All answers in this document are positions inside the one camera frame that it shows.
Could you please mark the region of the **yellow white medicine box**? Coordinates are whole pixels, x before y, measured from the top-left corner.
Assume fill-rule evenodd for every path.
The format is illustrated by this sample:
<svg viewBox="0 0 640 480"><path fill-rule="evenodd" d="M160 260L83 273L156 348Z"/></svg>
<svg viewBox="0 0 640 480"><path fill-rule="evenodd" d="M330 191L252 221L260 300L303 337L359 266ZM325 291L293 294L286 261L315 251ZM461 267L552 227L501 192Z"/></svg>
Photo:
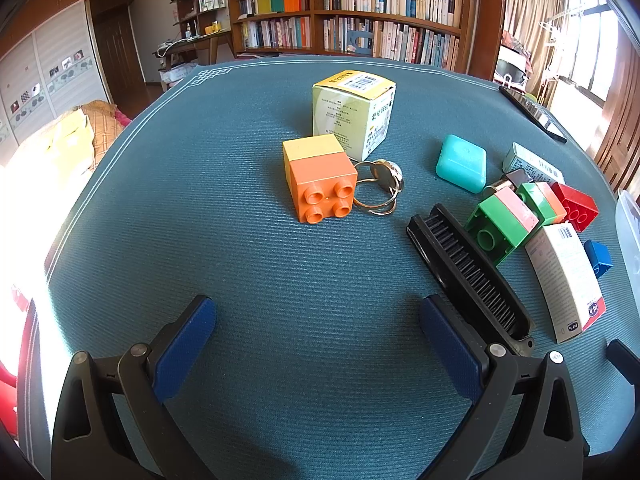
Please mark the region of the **yellow white medicine box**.
<svg viewBox="0 0 640 480"><path fill-rule="evenodd" d="M312 133L333 134L356 162L386 139L396 84L382 76L343 70L312 86Z"/></svg>

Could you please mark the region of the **green orange toy block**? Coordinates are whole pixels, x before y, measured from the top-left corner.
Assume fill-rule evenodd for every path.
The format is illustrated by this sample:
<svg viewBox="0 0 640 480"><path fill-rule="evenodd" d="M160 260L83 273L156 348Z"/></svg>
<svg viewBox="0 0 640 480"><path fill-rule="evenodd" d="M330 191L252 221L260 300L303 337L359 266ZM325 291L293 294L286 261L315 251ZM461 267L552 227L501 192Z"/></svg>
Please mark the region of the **green orange toy block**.
<svg viewBox="0 0 640 480"><path fill-rule="evenodd" d="M537 217L538 228L565 221L566 209L547 182L522 183L516 194Z"/></svg>

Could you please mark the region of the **orange yellow toy block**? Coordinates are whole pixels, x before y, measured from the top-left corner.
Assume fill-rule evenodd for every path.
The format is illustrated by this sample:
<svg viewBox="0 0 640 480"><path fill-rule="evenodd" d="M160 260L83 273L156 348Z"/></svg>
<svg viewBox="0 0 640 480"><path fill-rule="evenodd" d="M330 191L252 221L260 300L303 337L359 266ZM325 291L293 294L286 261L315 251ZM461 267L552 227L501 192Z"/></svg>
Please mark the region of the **orange yellow toy block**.
<svg viewBox="0 0 640 480"><path fill-rule="evenodd" d="M317 224L350 214L358 174L334 134L283 141L282 152L299 222Z"/></svg>

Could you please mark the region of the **blue toy block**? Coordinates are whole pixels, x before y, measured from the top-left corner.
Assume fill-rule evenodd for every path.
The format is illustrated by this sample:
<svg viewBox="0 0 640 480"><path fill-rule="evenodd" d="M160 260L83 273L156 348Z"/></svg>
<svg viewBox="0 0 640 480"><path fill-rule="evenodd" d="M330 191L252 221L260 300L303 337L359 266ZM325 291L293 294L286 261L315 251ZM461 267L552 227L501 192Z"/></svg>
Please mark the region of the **blue toy block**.
<svg viewBox="0 0 640 480"><path fill-rule="evenodd" d="M600 278L612 268L612 257L605 245L595 240L586 240L584 249L596 278Z"/></svg>

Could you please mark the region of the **black smartphone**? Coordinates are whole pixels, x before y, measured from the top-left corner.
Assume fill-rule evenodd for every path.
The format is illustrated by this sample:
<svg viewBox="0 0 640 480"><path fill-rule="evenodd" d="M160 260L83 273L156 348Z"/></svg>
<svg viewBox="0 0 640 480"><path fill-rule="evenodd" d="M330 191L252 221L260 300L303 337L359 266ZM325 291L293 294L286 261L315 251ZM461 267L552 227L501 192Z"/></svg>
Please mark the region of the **black smartphone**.
<svg viewBox="0 0 640 480"><path fill-rule="evenodd" d="M530 122L542 130L549 138L565 144L567 138L550 115L540 108L524 93L506 86L499 87L500 93L505 96Z"/></svg>

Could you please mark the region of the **brown silver lipstick tube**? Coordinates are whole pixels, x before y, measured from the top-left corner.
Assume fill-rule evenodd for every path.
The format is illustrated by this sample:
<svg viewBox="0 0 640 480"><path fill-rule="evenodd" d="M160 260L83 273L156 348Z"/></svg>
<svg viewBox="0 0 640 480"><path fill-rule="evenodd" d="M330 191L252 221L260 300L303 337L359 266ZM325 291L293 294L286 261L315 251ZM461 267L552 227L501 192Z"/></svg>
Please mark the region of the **brown silver lipstick tube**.
<svg viewBox="0 0 640 480"><path fill-rule="evenodd" d="M487 198L504 188L510 188L515 192L523 183L532 182L533 178L522 168L514 169L504 174L498 181L488 184L483 188L482 197Z"/></svg>

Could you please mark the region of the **small wooden shelf desk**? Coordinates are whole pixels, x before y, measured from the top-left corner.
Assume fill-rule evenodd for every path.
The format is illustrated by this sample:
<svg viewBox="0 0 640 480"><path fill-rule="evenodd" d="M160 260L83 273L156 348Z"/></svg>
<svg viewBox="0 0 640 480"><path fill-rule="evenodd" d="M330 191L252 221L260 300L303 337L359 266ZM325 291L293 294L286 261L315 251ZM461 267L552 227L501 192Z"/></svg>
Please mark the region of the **small wooden shelf desk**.
<svg viewBox="0 0 640 480"><path fill-rule="evenodd" d="M160 44L155 56L160 61L160 84L170 86L168 72L184 63L216 64L218 48L225 44L230 50L230 28L224 26L227 0L170 0L175 5L174 26L179 35Z"/></svg>

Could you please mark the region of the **clear plastic bowl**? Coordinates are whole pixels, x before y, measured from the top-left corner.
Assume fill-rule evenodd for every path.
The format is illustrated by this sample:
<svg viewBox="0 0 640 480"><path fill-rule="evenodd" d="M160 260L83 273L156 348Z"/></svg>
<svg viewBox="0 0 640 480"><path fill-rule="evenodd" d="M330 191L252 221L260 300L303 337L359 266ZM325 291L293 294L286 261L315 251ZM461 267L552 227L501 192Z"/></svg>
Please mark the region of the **clear plastic bowl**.
<svg viewBox="0 0 640 480"><path fill-rule="evenodd" d="M640 307L640 210L628 191L618 194L615 225L634 302Z"/></svg>

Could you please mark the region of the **black folding comb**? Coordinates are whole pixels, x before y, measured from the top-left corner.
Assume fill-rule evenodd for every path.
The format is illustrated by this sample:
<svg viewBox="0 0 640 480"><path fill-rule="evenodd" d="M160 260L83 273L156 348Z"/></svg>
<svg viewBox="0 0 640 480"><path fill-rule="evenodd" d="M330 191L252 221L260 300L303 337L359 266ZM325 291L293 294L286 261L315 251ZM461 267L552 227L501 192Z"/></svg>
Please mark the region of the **black folding comb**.
<svg viewBox="0 0 640 480"><path fill-rule="evenodd" d="M454 308L484 341L517 356L533 355L535 323L524 304L444 206L412 216L406 232Z"/></svg>

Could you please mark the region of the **white barcode medicine box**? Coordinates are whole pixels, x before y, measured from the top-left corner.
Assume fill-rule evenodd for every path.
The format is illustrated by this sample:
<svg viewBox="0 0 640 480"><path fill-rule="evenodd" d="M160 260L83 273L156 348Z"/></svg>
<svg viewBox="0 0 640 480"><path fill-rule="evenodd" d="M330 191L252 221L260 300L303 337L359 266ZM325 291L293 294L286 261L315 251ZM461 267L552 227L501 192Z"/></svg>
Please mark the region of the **white barcode medicine box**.
<svg viewBox="0 0 640 480"><path fill-rule="evenodd" d="M504 156L501 168L505 174L523 169L535 181L544 181L549 184L554 182L565 183L564 174L561 170L516 142L511 144L510 150Z"/></svg>

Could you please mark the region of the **wooden bookshelf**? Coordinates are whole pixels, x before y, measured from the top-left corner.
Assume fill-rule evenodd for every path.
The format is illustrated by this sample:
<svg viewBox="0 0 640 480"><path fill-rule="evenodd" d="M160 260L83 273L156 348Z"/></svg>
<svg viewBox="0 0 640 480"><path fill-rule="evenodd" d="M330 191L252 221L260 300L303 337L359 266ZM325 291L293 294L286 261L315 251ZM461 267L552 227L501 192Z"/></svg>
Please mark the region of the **wooden bookshelf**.
<svg viewBox="0 0 640 480"><path fill-rule="evenodd" d="M475 0L228 0L237 54L368 56L469 70Z"/></svg>

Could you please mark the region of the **teal table mat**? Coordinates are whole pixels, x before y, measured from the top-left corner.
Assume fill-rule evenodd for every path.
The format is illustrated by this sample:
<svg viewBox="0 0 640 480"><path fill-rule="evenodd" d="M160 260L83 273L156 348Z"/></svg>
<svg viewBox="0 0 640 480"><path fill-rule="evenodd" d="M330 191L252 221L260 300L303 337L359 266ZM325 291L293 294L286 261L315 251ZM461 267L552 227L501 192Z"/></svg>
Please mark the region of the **teal table mat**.
<svg viewBox="0 0 640 480"><path fill-rule="evenodd" d="M312 86L342 70L396 84L375 156L405 179L396 210L299 222L282 144L311 132ZM491 82L366 58L284 56L196 70L142 112L64 207L27 282L18 426L26 455L49 463L72 354L118 356L148 341L196 295L217 325L168 408L221 479L413 479L468 409L418 321L438 292L406 227L444 205L459 221L474 194L436 176L442 141L487 154L487 177L521 144L590 195L586 237L608 246L606 311L560 345L582 432L609 450L632 413L608 341L639 344L639 315L615 229L615 198L574 142L532 125Z"/></svg>

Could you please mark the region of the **white red medicine box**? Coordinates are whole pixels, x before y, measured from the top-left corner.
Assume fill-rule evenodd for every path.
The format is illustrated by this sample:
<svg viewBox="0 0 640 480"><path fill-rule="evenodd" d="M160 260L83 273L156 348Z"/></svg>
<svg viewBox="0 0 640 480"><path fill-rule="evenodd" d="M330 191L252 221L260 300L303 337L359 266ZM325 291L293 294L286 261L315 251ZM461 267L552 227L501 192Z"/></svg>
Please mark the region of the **white red medicine box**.
<svg viewBox="0 0 640 480"><path fill-rule="evenodd" d="M574 226L543 226L525 250L544 294L558 344L585 332L605 314L598 279Z"/></svg>

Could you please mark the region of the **teal plastic case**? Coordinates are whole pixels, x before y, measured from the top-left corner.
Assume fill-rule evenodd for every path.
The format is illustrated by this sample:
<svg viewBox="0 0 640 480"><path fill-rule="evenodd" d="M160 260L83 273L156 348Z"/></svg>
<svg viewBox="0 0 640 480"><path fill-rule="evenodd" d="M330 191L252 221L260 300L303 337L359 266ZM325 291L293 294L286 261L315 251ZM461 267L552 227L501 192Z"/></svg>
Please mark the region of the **teal plastic case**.
<svg viewBox="0 0 640 480"><path fill-rule="evenodd" d="M446 136L436 164L440 178L477 194L486 185L486 167L484 148L454 134Z"/></svg>

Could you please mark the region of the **red long toy block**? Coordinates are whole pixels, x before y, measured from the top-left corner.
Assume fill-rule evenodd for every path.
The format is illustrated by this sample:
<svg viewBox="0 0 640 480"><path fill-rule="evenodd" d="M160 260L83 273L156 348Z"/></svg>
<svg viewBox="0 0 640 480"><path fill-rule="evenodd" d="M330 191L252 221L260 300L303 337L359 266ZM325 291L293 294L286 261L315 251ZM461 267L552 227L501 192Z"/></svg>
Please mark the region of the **red long toy block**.
<svg viewBox="0 0 640 480"><path fill-rule="evenodd" d="M599 209L590 195L560 182L554 182L551 189L566 211L566 220L577 232L584 232L597 218Z"/></svg>

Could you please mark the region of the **green pink toy block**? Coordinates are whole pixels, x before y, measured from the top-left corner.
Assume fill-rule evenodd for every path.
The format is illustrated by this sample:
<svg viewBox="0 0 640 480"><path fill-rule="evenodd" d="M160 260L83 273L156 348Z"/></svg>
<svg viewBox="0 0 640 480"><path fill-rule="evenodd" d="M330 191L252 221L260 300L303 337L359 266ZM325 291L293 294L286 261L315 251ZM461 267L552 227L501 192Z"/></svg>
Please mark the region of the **green pink toy block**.
<svg viewBox="0 0 640 480"><path fill-rule="evenodd" d="M503 188L475 207L464 228L498 266L526 240L538 222L536 214L510 188Z"/></svg>

